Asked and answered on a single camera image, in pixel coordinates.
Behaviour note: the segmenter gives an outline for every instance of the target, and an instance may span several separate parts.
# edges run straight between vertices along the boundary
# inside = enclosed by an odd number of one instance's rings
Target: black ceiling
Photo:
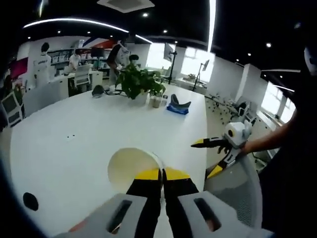
[[[121,13],[98,5],[97,0],[50,0],[41,19],[78,17],[92,19],[134,32],[153,42],[174,42],[182,46],[207,49],[209,29],[209,0],[151,0],[156,6],[131,13]],[[39,20],[35,7],[40,1],[28,1],[20,25]],[[252,63],[260,69],[300,69],[304,45],[294,30],[297,22],[311,22],[317,14],[317,3],[312,0],[217,0],[216,21],[211,51],[217,56],[239,63]],[[121,39],[122,32],[90,24],[48,23],[27,28],[19,34],[18,43],[44,37],[113,35]],[[286,87],[299,74],[285,74],[279,80]]]

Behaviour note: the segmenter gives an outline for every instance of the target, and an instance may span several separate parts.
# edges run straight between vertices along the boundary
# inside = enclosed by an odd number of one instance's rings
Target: blue object
[[[182,115],[186,115],[189,113],[188,108],[179,109],[179,108],[173,107],[171,104],[169,104],[166,109],[168,109],[171,112],[182,114]]]

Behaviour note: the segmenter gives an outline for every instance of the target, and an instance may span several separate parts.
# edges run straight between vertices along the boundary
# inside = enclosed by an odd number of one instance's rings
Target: window
[[[281,104],[282,97],[282,91],[269,82],[261,107],[272,115],[275,115]]]
[[[203,66],[200,71],[200,80],[203,82],[209,82],[213,68],[214,58],[215,55],[208,53],[207,51],[188,47],[185,52],[185,58],[183,61],[181,73],[185,75],[194,74],[197,76],[201,63],[206,63],[206,61],[209,60],[209,64],[206,71],[203,71]]]
[[[287,123],[292,118],[295,109],[294,103],[288,98],[281,116],[281,121]]]
[[[173,50],[175,50],[175,45],[170,45]],[[156,69],[168,69],[171,67],[172,63],[168,60],[163,59],[164,57],[164,44],[163,43],[153,43],[150,45],[149,55],[147,59],[148,68]]]

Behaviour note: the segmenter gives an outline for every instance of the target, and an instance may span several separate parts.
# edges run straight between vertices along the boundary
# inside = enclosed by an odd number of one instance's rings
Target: person
[[[138,60],[139,60],[138,55],[130,55],[129,56],[130,63],[133,64],[137,69],[140,69],[140,64],[137,64]]]
[[[106,62],[110,67],[109,85],[117,82],[119,71],[121,68],[129,64],[129,50],[125,47],[124,41],[119,41],[111,50]]]
[[[76,49],[74,54],[69,58],[69,73],[76,71],[80,62],[80,50]]]
[[[50,82],[50,66],[52,58],[48,55],[50,45],[45,42],[41,47],[41,55],[35,61],[35,86],[41,87]]]
[[[314,201],[309,200],[314,195],[305,195],[307,189],[312,189],[305,185],[316,180],[312,175],[315,174],[317,127],[309,104],[315,101],[316,94],[312,85],[317,82],[317,41],[313,38],[316,34],[310,34],[309,29],[303,28],[305,49],[301,79],[291,98],[296,106],[293,117],[271,134],[247,142],[242,149],[244,154],[249,154],[280,147],[259,178],[263,195],[262,227],[281,237],[290,229],[309,226],[307,216],[310,206],[314,205]]]

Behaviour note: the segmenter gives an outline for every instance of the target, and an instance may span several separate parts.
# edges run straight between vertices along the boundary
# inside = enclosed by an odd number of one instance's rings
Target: black cable
[[[113,92],[110,92],[109,90],[105,90],[105,94],[108,96],[115,96],[115,95],[120,95],[123,97],[127,97],[127,95],[122,91],[122,90],[114,90]]]

